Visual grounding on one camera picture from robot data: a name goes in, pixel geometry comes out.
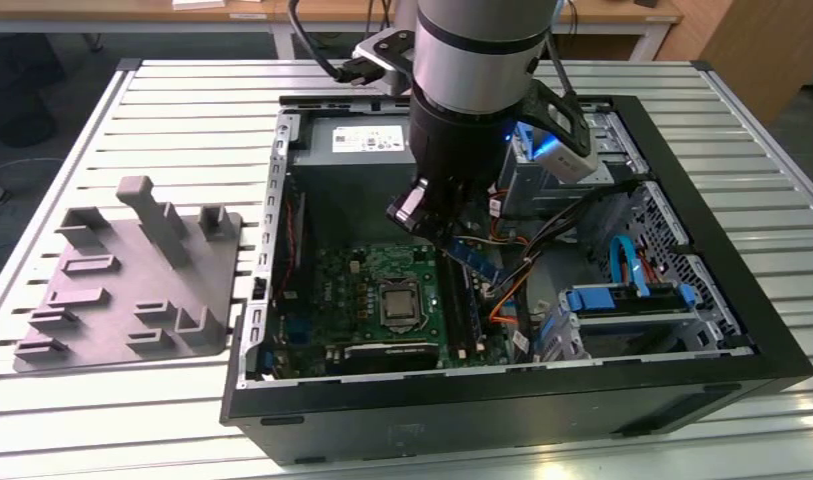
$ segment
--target computer case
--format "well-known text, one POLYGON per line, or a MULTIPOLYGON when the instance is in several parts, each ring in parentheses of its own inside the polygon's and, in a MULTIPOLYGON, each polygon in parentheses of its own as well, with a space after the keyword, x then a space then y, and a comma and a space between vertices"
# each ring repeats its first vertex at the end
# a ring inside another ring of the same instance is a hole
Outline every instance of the computer case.
MULTIPOLYGON (((308 252, 320 245, 414 244, 383 215, 414 173, 407 148, 332 152, 338 125, 406 128, 407 99, 283 98, 261 199, 259 265, 233 329, 220 414, 221 423, 239 427, 279 464, 656 435, 738 399, 777 392, 813 375, 639 101, 604 96, 583 97, 582 102, 592 130, 608 133, 596 135, 599 154, 618 168, 624 164, 644 182, 591 209, 578 227, 587 240, 558 245, 558 254, 544 259, 544 271, 535 275, 540 276, 528 291, 559 292, 580 282, 578 274, 563 278, 578 263, 588 265, 583 269, 588 283, 606 283, 599 277, 604 269, 599 249, 608 236, 647 235, 651 255, 672 267, 668 278, 694 287, 703 305, 699 314, 710 315, 703 315, 699 325, 714 333, 699 337, 695 346, 683 344, 650 355, 314 378, 261 374, 260 365, 271 365, 277 355, 272 346, 284 343, 273 333, 284 317, 271 298, 288 268, 287 236, 296 250, 290 266, 294 282, 310 275, 308 252), (292 202, 290 213, 286 198, 292 202), (644 231, 627 212, 646 209, 656 219, 646 220, 644 231), (599 229, 600 236, 587 233, 599 229)), ((551 193, 559 187, 550 176, 540 169, 527 170, 520 159, 516 164, 514 150, 511 146, 499 178, 510 190, 504 209, 510 215, 551 212, 568 201, 566 197, 579 196, 574 189, 584 187, 551 193), (522 183, 532 176, 535 183, 522 183)), ((302 288, 296 290, 300 301, 302 288)), ((550 303, 556 306, 559 294, 552 295, 550 303)))

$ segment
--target aluminum table surface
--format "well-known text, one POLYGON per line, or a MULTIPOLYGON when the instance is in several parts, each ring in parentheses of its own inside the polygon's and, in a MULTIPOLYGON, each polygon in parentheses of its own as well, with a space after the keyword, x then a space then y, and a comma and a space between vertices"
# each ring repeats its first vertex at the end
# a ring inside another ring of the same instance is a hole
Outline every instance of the aluminum table surface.
MULTIPOLYGON (((686 63, 567 65, 580 94, 640 98, 813 359, 813 186, 803 174, 714 74, 686 63)), ((559 86, 550 67, 538 76, 559 86)), ((251 246, 277 98, 350 88, 302 61, 145 61, 115 73, 0 275, 0 477, 813 476, 813 378, 666 436, 282 469, 239 430, 219 425, 227 352, 77 373, 13 373, 15 341, 64 247, 52 233, 64 209, 96 205, 109 218, 131 217, 115 185, 124 175, 149 175, 156 200, 172 201, 177 213, 215 202, 240 213, 241 245, 251 246)), ((239 253, 237 298, 252 257, 239 253)))

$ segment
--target blue led light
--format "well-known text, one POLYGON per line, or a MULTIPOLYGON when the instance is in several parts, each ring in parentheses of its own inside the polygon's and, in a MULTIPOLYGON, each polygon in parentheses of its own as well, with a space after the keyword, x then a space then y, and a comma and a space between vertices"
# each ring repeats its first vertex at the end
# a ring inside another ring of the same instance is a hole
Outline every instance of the blue led light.
POLYGON ((532 158, 539 157, 539 155, 542 155, 548 150, 551 150, 556 146, 558 143, 559 143, 559 140, 556 139, 556 137, 554 135, 548 135, 546 137, 544 141, 542 142, 542 145, 539 145, 539 148, 534 152, 532 158))

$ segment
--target green circuit board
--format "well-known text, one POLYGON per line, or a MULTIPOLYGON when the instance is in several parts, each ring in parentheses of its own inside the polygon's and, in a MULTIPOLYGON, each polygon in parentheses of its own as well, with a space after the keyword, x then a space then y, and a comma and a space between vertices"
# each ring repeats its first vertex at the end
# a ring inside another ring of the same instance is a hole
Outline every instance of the green circuit board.
POLYGON ((319 250, 314 308, 314 344, 426 341, 444 345, 434 248, 371 245, 319 250), (386 326, 386 299, 404 298, 406 293, 416 294, 416 302, 408 305, 415 308, 394 313, 410 319, 400 320, 399 326, 386 326))
POLYGON ((435 257, 435 248, 423 245, 315 252, 310 335, 307 343, 292 345, 291 376, 324 376, 327 352, 370 343, 434 343, 439 368, 506 363, 496 336, 484 339, 486 350, 468 358, 450 351, 435 257))

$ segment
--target white label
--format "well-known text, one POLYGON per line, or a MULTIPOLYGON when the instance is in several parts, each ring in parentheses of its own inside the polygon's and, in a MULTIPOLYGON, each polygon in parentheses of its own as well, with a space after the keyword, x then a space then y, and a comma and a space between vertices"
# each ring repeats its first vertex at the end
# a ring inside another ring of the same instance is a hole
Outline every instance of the white label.
POLYGON ((495 218, 500 216, 500 200, 496 198, 488 199, 488 215, 495 218))
POLYGON ((338 127, 331 132, 331 151, 352 152, 402 152, 403 128, 399 125, 378 127, 338 127))
POLYGON ((515 334, 512 335, 512 343, 515 344, 515 346, 519 348, 519 350, 524 353, 527 353, 527 347, 530 347, 530 342, 527 341, 527 339, 524 338, 524 335, 522 335, 522 333, 516 330, 515 334))
POLYGON ((228 18, 233 20, 265 20, 265 13, 229 13, 228 18))

